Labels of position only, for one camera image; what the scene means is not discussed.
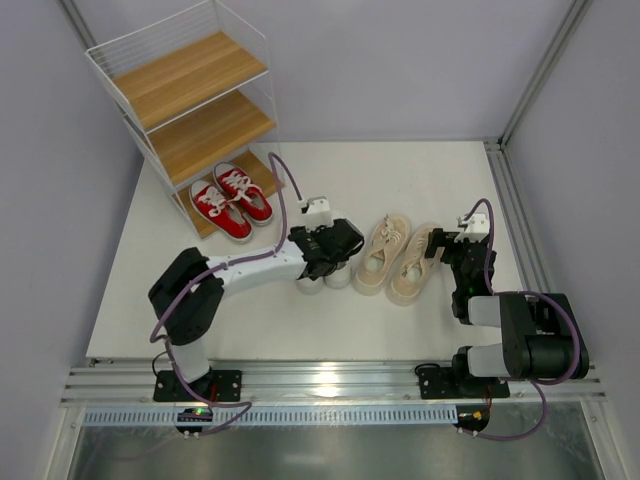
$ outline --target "gray floor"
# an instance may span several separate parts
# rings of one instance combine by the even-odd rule
[[[533,425],[539,405],[494,405],[486,432]],[[69,479],[603,479],[578,404],[551,404],[546,426],[517,442],[458,435],[452,426],[235,429],[197,441],[173,429],[89,429]]]

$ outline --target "white wall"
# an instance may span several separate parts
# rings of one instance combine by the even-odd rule
[[[197,0],[76,0],[97,40]],[[570,0],[225,0],[269,43],[287,140],[499,136]]]
[[[47,458],[140,162],[56,2],[0,14],[0,477]]]
[[[640,3],[596,1],[511,145],[566,291],[640,458]]]

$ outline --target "white table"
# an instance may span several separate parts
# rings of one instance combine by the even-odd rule
[[[303,195],[326,195],[332,208],[347,213],[365,236],[393,212],[407,215],[414,228],[431,220],[454,229],[457,216],[478,198],[488,198],[496,213],[494,286],[521,288],[481,142],[285,143],[282,154]],[[297,213],[293,191],[287,187],[284,192],[291,218]],[[271,203],[277,205],[276,197]],[[201,241],[145,164],[87,356],[148,358],[159,353],[162,346],[148,342],[156,317],[147,292],[174,258],[192,246],[205,255],[268,246],[279,226],[276,219],[256,229],[243,246],[219,233]],[[351,286],[306,296],[293,282],[272,283],[223,300],[205,344],[212,359],[450,360],[461,346],[499,342],[497,329],[461,325],[453,317],[454,287],[447,265],[409,307],[393,305],[384,292],[361,296]]]

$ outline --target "white metal frame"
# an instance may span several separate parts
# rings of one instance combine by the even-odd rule
[[[95,41],[75,1],[58,0],[80,41],[88,46],[94,45]],[[552,284],[536,248],[535,232],[528,220],[526,206],[511,170],[508,145],[591,3],[592,0],[573,1],[514,109],[504,134],[500,138],[485,141],[487,158],[505,214],[522,283],[528,289],[550,291]],[[269,65],[268,52],[266,65]],[[276,115],[272,75],[269,75],[269,89],[270,96],[262,90],[261,92],[269,97]],[[276,135],[279,144],[278,129]],[[410,405],[424,403],[419,399],[417,381],[412,370],[420,361],[425,359],[417,359],[414,362],[218,362],[217,365],[243,370],[243,397],[251,399],[259,406]],[[168,364],[159,362],[158,368],[168,368]],[[88,367],[72,369],[62,397],[62,407],[68,409],[68,414],[61,429],[50,471],[68,471],[75,448],[74,438],[77,439],[77,422],[82,418],[86,405],[148,404],[151,401],[153,384],[154,378],[148,360],[92,360]],[[539,401],[537,392],[528,383],[518,382],[511,385],[512,397],[495,400],[496,402]],[[618,421],[611,404],[607,402],[593,366],[586,379],[545,388],[545,395],[550,401],[581,402],[606,478],[635,478],[636,472],[632,471],[633,467],[630,466],[632,462],[626,461],[631,457],[624,447]],[[449,403],[474,402],[458,400]]]
[[[144,159],[154,167],[154,170],[163,183],[165,191],[197,235],[198,232],[178,192],[198,178],[211,173],[213,166],[209,169],[202,170],[178,185],[174,185],[160,161],[160,157],[149,136],[153,132],[218,100],[224,95],[234,90],[239,90],[249,98],[254,105],[262,110],[265,115],[275,122],[275,136],[279,150],[279,121],[274,95],[273,75],[271,74],[269,51],[265,36],[219,0],[205,0],[152,25],[100,45],[95,45],[95,41],[86,27],[75,3],[69,1],[60,1],[60,3],[71,23],[76,26],[76,33],[81,41],[85,44],[93,42],[93,46],[87,49],[86,56],[96,71],[98,79],[120,107],[127,129]],[[145,129],[129,100],[113,82],[113,78],[217,31],[223,31],[245,50],[254,55],[266,66],[266,70],[204,100],[198,105],[181,112],[159,125]],[[267,88],[260,88],[260,79],[266,78],[269,79]],[[242,151],[247,148],[253,150],[252,144],[245,146],[237,152],[242,153]],[[227,155],[222,161],[230,160],[234,156],[235,155]]]

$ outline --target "black cable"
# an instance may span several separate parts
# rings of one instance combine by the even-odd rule
[[[153,360],[151,360],[151,370],[153,371],[153,374],[155,375],[156,378],[158,378],[158,372],[156,371],[156,362],[162,355],[166,355],[167,353],[169,352],[167,352],[166,350],[164,352],[160,352],[158,355],[155,356]]]
[[[421,363],[420,365],[416,365],[416,368],[413,369],[413,373],[415,373],[416,375],[418,375],[418,370],[420,370],[421,368],[424,367],[436,367],[436,368],[440,368],[440,365],[438,365],[437,363]]]

